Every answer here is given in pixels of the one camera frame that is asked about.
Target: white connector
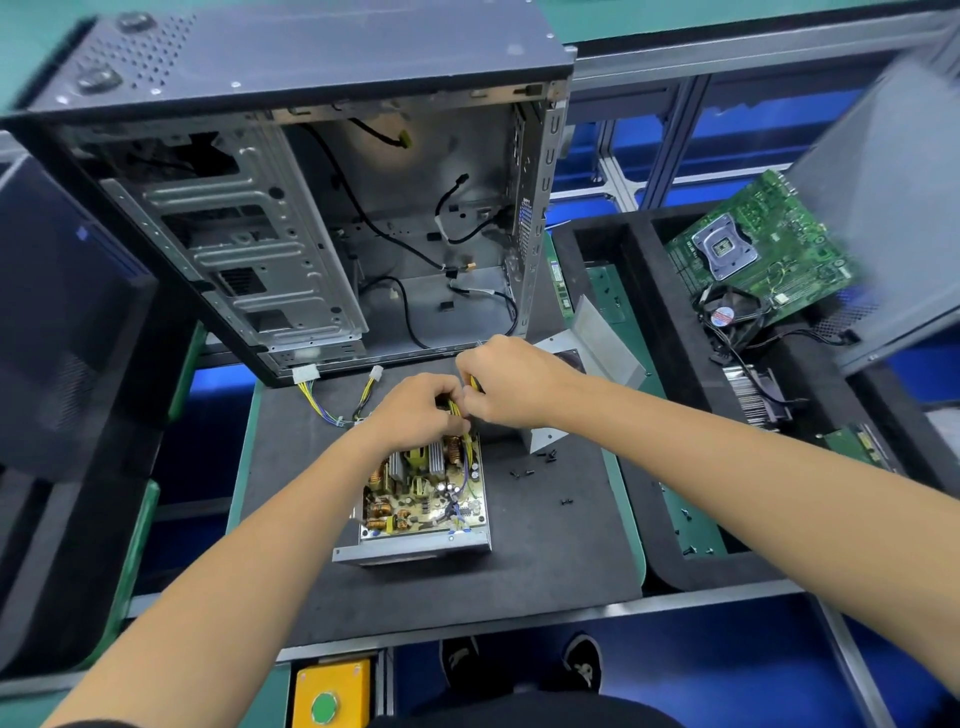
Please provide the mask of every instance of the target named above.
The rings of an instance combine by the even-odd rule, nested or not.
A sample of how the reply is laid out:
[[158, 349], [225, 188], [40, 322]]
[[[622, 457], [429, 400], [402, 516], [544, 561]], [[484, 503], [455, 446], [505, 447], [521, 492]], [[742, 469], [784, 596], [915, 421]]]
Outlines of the white connector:
[[302, 367], [294, 367], [290, 370], [294, 376], [294, 384], [303, 384], [305, 381], [313, 381], [320, 378], [320, 371], [316, 364], [304, 364]]

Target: fan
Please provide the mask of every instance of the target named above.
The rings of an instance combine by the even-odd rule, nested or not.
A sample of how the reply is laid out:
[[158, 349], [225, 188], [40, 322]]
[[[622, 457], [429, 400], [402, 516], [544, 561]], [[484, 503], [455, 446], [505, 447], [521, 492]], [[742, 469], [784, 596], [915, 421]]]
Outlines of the fan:
[[756, 296], [723, 284], [705, 288], [693, 307], [704, 328], [718, 340], [713, 358], [720, 364], [730, 361], [730, 349], [743, 351], [766, 325], [771, 311], [770, 305]]

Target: computer case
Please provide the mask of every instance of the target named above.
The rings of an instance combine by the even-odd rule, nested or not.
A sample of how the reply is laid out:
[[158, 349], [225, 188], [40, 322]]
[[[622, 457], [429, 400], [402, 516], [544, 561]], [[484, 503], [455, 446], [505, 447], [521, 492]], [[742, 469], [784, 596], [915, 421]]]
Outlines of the computer case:
[[526, 333], [572, 67], [524, 0], [127, 12], [6, 124], [276, 386]]

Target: green button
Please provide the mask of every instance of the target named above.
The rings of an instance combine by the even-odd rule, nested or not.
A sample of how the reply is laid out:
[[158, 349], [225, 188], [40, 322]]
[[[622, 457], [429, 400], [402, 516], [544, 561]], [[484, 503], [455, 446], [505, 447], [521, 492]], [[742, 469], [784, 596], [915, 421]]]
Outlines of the green button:
[[310, 707], [313, 722], [318, 725], [329, 725], [333, 722], [333, 718], [337, 716], [338, 707], [335, 693], [321, 692], [314, 698], [313, 705]]

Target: black cable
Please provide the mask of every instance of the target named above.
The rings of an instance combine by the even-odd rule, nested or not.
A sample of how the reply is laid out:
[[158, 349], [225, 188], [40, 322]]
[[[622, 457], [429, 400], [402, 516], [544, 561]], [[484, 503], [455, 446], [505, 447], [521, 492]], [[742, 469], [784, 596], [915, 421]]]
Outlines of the black cable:
[[821, 344], [827, 344], [831, 347], [848, 347], [849, 342], [846, 341], [831, 341], [827, 339], [826, 336], [822, 336], [816, 331], [810, 328], [795, 328], [792, 331], [785, 331], [784, 333], [779, 333], [776, 336], [771, 336], [766, 341], [761, 341], [759, 344], [751, 344], [746, 349], [759, 349], [760, 347], [765, 347], [767, 344], [773, 344], [775, 341], [779, 341], [785, 336], [805, 336], [808, 339], [813, 339], [814, 341], [819, 341]]
[[[467, 173], [464, 173], [457, 178], [457, 181], [453, 184], [452, 187], [446, 190], [444, 195], [440, 198], [440, 201], [437, 202], [437, 206], [434, 207], [433, 216], [435, 218], [440, 217], [441, 210], [444, 208], [444, 203], [447, 200], [449, 200], [451, 197], [453, 197], [453, 195], [456, 194], [457, 190], [460, 189], [460, 187], [463, 186], [463, 184], [469, 179], [470, 179], [470, 175]], [[466, 243], [474, 235], [480, 232], [483, 228], [486, 228], [487, 226], [492, 225], [495, 221], [496, 221], [496, 215], [491, 215], [490, 217], [488, 217], [486, 220], [484, 220], [476, 228], [468, 232], [463, 237], [448, 237], [446, 239], [446, 242], [448, 242], [450, 245], [460, 245], [461, 243]]]
[[410, 326], [410, 304], [407, 301], [407, 289], [403, 287], [403, 283], [400, 282], [400, 279], [394, 278], [393, 276], [380, 276], [379, 278], [371, 280], [369, 283], [367, 283], [367, 285], [361, 288], [360, 295], [363, 296], [367, 291], [369, 291], [378, 283], [382, 283], [384, 280], [390, 280], [396, 283], [396, 287], [400, 289], [400, 296], [403, 297], [403, 318], [407, 323], [407, 333], [410, 334], [410, 338], [413, 340], [414, 344], [419, 346], [421, 349], [430, 349], [430, 347], [417, 338], [413, 327]]
[[324, 138], [320, 136], [320, 133], [309, 124], [300, 124], [300, 127], [307, 130], [307, 132], [311, 136], [313, 136], [316, 142], [320, 145], [320, 148], [324, 150], [324, 154], [326, 155], [327, 160], [330, 162], [330, 166], [333, 167], [333, 171], [336, 173], [338, 179], [340, 180], [340, 184], [344, 186], [344, 192], [347, 193], [347, 196], [350, 198], [350, 202], [353, 204], [353, 209], [356, 210], [357, 215], [360, 217], [360, 220], [363, 221], [363, 223], [366, 224], [366, 226], [370, 228], [377, 237], [382, 237], [384, 240], [391, 242], [394, 245], [398, 245], [400, 248], [407, 251], [407, 253], [412, 253], [416, 257], [418, 257], [420, 260], [426, 263], [429, 263], [432, 267], [436, 268], [438, 271], [450, 270], [442, 263], [438, 263], [436, 260], [433, 260], [427, 257], [416, 248], [413, 248], [410, 245], [407, 245], [402, 240], [396, 239], [392, 235], [387, 234], [386, 232], [378, 228], [376, 225], [374, 225], [373, 221], [367, 216], [367, 213], [364, 212], [364, 209], [360, 207], [360, 202], [357, 200], [356, 195], [353, 194], [353, 189], [350, 187], [349, 182], [347, 182], [347, 176], [344, 174], [344, 170], [340, 166], [340, 162], [338, 162], [337, 158], [333, 156], [333, 152], [331, 152], [330, 148], [326, 145]]
[[504, 334], [504, 336], [510, 336], [514, 331], [516, 331], [516, 321], [517, 319], [520, 318], [520, 312], [516, 310], [516, 301], [510, 298], [510, 296], [508, 296], [507, 294], [500, 293], [499, 291], [493, 291], [493, 294], [495, 296], [499, 296], [501, 299], [506, 301], [507, 308], [510, 308], [511, 310], [513, 310], [513, 315], [511, 316], [511, 319], [513, 320], [513, 322], [510, 324], [510, 328], [508, 328], [507, 332]]
[[360, 119], [356, 118], [355, 116], [351, 116], [351, 118], [349, 119], [349, 122], [354, 126], [359, 127], [364, 132], [368, 133], [370, 136], [376, 137], [377, 139], [382, 141], [384, 144], [389, 144], [392, 147], [399, 147], [400, 149], [407, 148], [407, 144], [403, 141], [403, 139], [394, 139], [391, 136], [387, 136], [384, 133], [378, 132], [373, 127], [368, 127], [366, 124], [364, 124], [362, 121], [360, 121]]
[[516, 331], [516, 323], [520, 317], [520, 312], [516, 308], [516, 301], [510, 298], [510, 296], [508, 296], [507, 294], [501, 293], [500, 291], [494, 291], [492, 289], [489, 291], [487, 290], [480, 291], [480, 290], [473, 290], [470, 288], [458, 288], [457, 286], [454, 286], [454, 285], [448, 285], [447, 288], [449, 288], [454, 293], [459, 293], [461, 296], [464, 296], [464, 297], [469, 297], [471, 293], [487, 293], [487, 294], [492, 293], [495, 296], [499, 296], [501, 299], [507, 302], [507, 310], [510, 311], [510, 328], [507, 329], [507, 332], [504, 334], [504, 336], [510, 336], [514, 331]]
[[466, 172], [457, 178], [457, 181], [453, 184], [452, 187], [446, 190], [444, 195], [440, 198], [440, 201], [437, 203], [437, 206], [434, 207], [433, 209], [434, 217], [440, 217], [440, 211], [444, 208], [444, 203], [447, 200], [449, 200], [451, 197], [453, 197], [453, 195], [456, 194], [457, 190], [460, 189], [460, 187], [469, 179], [470, 179], [470, 175], [467, 174]]
[[448, 242], [450, 245], [460, 245], [461, 243], [466, 243], [468, 240], [470, 240], [475, 234], [477, 234], [477, 233], [478, 233], [479, 231], [481, 231], [483, 228], [485, 228], [485, 227], [487, 227], [487, 226], [489, 226], [489, 225], [492, 225], [493, 222], [494, 222], [494, 219], [493, 219], [492, 217], [488, 217], [486, 220], [484, 220], [482, 223], [480, 223], [480, 225], [478, 225], [478, 226], [477, 226], [476, 228], [474, 228], [472, 231], [468, 232], [468, 233], [467, 233], [466, 235], [464, 235], [463, 237], [448, 237], [448, 238], [446, 239], [446, 242]]
[[733, 355], [733, 358], [737, 360], [740, 364], [740, 367], [743, 369], [743, 373], [750, 379], [750, 381], [756, 387], [756, 393], [763, 397], [765, 400], [772, 402], [773, 404], [779, 404], [782, 407], [794, 407], [794, 406], [803, 406], [809, 402], [809, 400], [780, 400], [774, 397], [771, 394], [768, 394], [767, 391], [763, 388], [763, 384], [760, 382], [759, 377], [757, 377], [756, 372], [751, 369], [747, 362], [743, 360], [743, 357], [740, 355], [730, 343], [730, 339], [727, 338], [727, 334], [721, 331], [719, 328], [715, 327], [710, 322], [704, 321], [704, 325], [709, 328], [716, 335], [717, 339], [727, 348], [727, 351]]

